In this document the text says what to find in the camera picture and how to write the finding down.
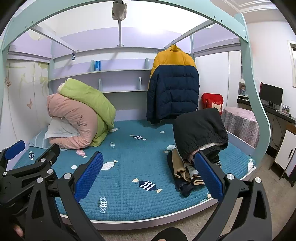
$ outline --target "pink comforter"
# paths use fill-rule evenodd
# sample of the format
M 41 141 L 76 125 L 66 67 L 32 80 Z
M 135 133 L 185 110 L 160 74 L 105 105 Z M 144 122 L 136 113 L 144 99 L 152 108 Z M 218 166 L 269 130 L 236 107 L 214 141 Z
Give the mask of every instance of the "pink comforter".
M 47 110 L 51 117 L 65 117 L 80 133 L 80 136 L 50 138 L 50 144 L 56 143 L 66 149 L 90 145 L 98 129 L 97 115 L 92 108 L 57 93 L 47 97 Z

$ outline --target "pink checkered tablecloth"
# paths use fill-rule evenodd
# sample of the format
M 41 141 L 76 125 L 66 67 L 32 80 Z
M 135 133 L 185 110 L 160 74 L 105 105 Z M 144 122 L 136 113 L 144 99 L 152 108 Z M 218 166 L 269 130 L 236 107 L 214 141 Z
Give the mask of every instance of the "pink checkered tablecloth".
M 254 148 L 259 141 L 259 125 L 254 113 L 236 107 L 226 107 L 221 115 L 223 124 L 227 131 L 244 140 Z

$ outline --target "blue box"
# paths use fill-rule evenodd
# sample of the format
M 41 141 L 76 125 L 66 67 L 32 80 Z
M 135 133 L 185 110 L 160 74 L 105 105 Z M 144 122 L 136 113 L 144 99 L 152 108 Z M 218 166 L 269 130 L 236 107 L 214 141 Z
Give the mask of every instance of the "blue box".
M 96 61 L 94 68 L 96 71 L 101 71 L 101 61 Z

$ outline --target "striped blue pillow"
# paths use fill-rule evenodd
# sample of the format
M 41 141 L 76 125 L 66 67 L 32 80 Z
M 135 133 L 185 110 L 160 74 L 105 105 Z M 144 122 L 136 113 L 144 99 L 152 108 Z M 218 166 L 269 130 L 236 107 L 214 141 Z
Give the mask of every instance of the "striped blue pillow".
M 39 147 L 42 149 L 48 149 L 51 147 L 51 144 L 49 143 L 49 138 L 45 139 L 45 133 L 47 132 L 47 127 L 45 127 L 41 132 L 37 134 L 37 136 L 33 137 L 29 141 L 29 146 Z

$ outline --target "beige floor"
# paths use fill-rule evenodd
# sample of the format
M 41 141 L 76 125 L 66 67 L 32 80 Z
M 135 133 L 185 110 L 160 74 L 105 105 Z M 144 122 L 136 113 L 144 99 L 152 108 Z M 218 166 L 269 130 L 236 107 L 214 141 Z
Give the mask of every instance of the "beige floor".
M 296 186 L 292 188 L 285 179 L 279 180 L 279 177 L 272 170 L 268 171 L 272 161 L 273 159 L 266 154 L 252 178 L 259 176 L 263 181 L 271 210 L 272 233 L 275 237 L 296 208 Z M 240 200 L 237 201 L 223 233 L 230 230 L 239 205 Z M 106 241 L 150 241 L 161 230 L 167 227 L 177 227 L 191 241 L 207 222 L 214 209 L 215 206 L 180 221 L 154 228 L 132 231 L 100 231 L 100 233 Z

